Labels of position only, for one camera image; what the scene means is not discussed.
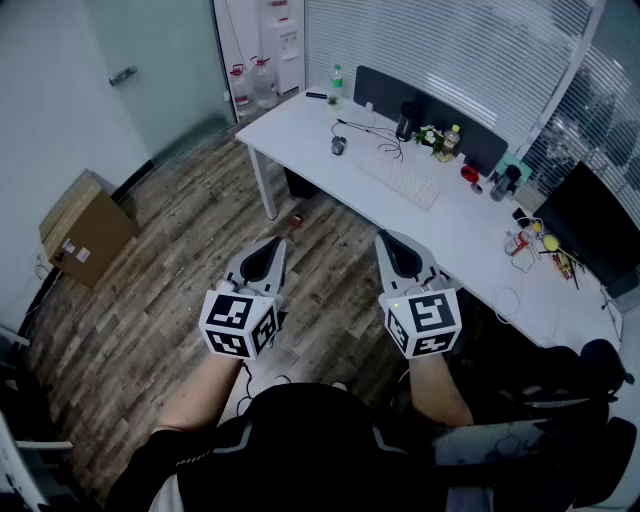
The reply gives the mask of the black monitor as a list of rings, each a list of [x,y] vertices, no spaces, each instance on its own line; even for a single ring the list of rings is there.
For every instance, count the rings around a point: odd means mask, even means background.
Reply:
[[[606,287],[640,265],[640,228],[605,183],[579,162],[534,215]]]

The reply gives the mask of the black bin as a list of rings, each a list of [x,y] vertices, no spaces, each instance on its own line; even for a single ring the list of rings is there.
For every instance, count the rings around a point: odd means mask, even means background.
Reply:
[[[318,192],[318,187],[316,185],[309,182],[299,174],[293,172],[287,167],[284,167],[283,170],[289,193],[292,197],[298,199],[310,199]]]

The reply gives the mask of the frosted glass door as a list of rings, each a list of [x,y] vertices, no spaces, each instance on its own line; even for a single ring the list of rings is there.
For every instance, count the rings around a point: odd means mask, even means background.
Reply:
[[[83,0],[108,81],[152,159],[231,127],[235,115],[212,0]]]

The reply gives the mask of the grey bottle with black lid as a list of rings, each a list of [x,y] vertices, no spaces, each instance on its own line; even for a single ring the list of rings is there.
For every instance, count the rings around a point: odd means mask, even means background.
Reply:
[[[490,197],[495,202],[501,202],[509,193],[513,193],[521,177],[520,169],[515,165],[509,165],[499,173],[493,174],[494,186],[490,191]]]

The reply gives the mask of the clear bottle with red label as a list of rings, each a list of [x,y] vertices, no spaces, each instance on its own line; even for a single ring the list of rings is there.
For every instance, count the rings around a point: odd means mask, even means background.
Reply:
[[[540,222],[534,221],[530,223],[505,244],[505,253],[508,256],[515,256],[518,252],[530,246],[541,230],[542,224]]]

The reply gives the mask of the large clear water jug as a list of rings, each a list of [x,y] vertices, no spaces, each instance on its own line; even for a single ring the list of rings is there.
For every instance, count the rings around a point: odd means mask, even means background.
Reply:
[[[252,115],[257,110],[251,80],[243,64],[234,64],[229,73],[229,84],[238,117]]]
[[[256,104],[265,110],[274,108],[278,104],[276,73],[269,58],[254,56],[251,58],[251,83]]]

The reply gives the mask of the black tumbler bottle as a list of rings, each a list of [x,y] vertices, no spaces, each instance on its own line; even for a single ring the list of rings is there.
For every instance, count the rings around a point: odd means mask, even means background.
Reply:
[[[396,127],[396,138],[401,142],[411,140],[413,133],[419,126],[421,119],[421,106],[417,102],[405,101],[401,104],[400,115]]]

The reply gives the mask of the colourful small packet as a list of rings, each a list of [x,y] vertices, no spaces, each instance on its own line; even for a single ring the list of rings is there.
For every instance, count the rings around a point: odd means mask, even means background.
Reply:
[[[574,261],[561,251],[553,252],[551,254],[551,258],[563,278],[567,281],[571,281],[575,285],[576,289],[579,290],[580,285],[576,275],[576,266]]]

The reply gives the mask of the dark desk divider panel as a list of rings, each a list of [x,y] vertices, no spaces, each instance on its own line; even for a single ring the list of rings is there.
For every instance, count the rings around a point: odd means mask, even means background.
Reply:
[[[371,103],[376,113],[394,122],[406,117],[415,132],[428,125],[441,132],[457,125],[460,141],[454,154],[462,154],[464,162],[485,177],[491,174],[508,148],[504,139],[460,110],[366,66],[357,68],[353,99],[359,105]]]

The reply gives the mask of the white window blinds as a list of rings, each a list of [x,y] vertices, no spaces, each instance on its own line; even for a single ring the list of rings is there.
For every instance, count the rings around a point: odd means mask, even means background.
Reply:
[[[606,0],[305,0],[306,76],[364,65],[528,150],[593,37]]]
[[[583,162],[640,227],[640,5],[606,0],[563,98],[523,157],[516,199],[535,210]]]

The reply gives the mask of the white keyboard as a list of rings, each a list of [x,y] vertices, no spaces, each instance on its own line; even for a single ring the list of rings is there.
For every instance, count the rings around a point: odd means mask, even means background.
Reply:
[[[424,211],[430,209],[441,193],[435,183],[407,167],[402,155],[392,148],[381,146],[368,149],[354,156],[353,163]]]

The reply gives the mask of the person's left forearm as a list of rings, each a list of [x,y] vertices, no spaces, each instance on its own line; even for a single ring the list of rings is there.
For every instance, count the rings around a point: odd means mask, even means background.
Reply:
[[[155,431],[197,432],[215,426],[241,367],[240,359],[207,355],[163,406]]]

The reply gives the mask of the teal box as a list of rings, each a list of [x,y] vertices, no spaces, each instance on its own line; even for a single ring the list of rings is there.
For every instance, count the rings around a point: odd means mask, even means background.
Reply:
[[[495,171],[498,174],[503,175],[506,172],[507,168],[511,165],[517,167],[520,171],[520,177],[517,180],[517,187],[524,185],[529,179],[529,177],[531,176],[533,170],[529,165],[524,163],[522,160],[517,158],[514,154],[510,153],[509,151],[506,151],[504,153],[504,155],[496,165]]]

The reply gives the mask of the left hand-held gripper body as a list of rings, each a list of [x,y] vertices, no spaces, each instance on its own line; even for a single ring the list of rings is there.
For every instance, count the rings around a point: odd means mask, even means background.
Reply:
[[[215,290],[206,293],[199,328],[213,354],[256,360],[280,328],[280,306],[277,295],[263,295],[221,280]]]

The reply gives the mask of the person's black shirt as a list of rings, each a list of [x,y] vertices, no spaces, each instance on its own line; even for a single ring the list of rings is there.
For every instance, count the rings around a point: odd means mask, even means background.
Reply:
[[[380,415],[337,388],[277,385],[217,427],[153,433],[112,487],[106,511],[149,512],[161,486],[177,475],[247,486],[336,475],[386,482],[411,493],[443,488],[429,440],[427,433]]]

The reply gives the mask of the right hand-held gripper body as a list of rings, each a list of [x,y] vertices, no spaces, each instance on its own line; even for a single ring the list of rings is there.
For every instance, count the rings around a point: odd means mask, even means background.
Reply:
[[[450,351],[461,332],[456,289],[440,272],[425,283],[393,278],[381,280],[379,304],[384,327],[406,359]]]

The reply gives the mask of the yellow cap tea bottle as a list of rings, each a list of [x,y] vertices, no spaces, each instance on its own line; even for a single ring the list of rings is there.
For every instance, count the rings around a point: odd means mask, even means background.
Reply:
[[[449,130],[444,132],[440,139],[438,150],[434,152],[440,162],[448,162],[454,156],[460,141],[460,127],[454,124]]]

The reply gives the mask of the white flower plant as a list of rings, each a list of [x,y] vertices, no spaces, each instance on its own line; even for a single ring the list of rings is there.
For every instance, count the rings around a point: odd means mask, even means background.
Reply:
[[[433,153],[441,150],[444,135],[441,130],[436,129],[433,125],[421,127],[415,134],[414,140],[418,145],[428,146]]]

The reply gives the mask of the person's right forearm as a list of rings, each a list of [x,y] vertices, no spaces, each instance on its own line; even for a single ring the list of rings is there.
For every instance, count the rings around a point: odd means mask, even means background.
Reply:
[[[409,377],[411,401],[417,412],[449,427],[474,424],[471,411],[442,355],[410,359]]]

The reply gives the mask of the brown cardboard box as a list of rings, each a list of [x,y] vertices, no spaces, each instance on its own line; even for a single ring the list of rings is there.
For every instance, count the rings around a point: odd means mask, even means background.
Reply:
[[[39,234],[51,265],[94,288],[138,229],[102,187],[100,177],[85,170],[51,208]]]

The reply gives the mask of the black office chair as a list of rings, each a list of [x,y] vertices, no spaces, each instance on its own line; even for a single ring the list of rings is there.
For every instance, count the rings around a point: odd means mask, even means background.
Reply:
[[[611,414],[635,382],[604,339],[581,349],[541,348],[460,292],[463,329],[445,359],[474,424],[436,444],[450,488],[490,494],[494,512],[566,512],[609,498],[636,444],[637,428]]]

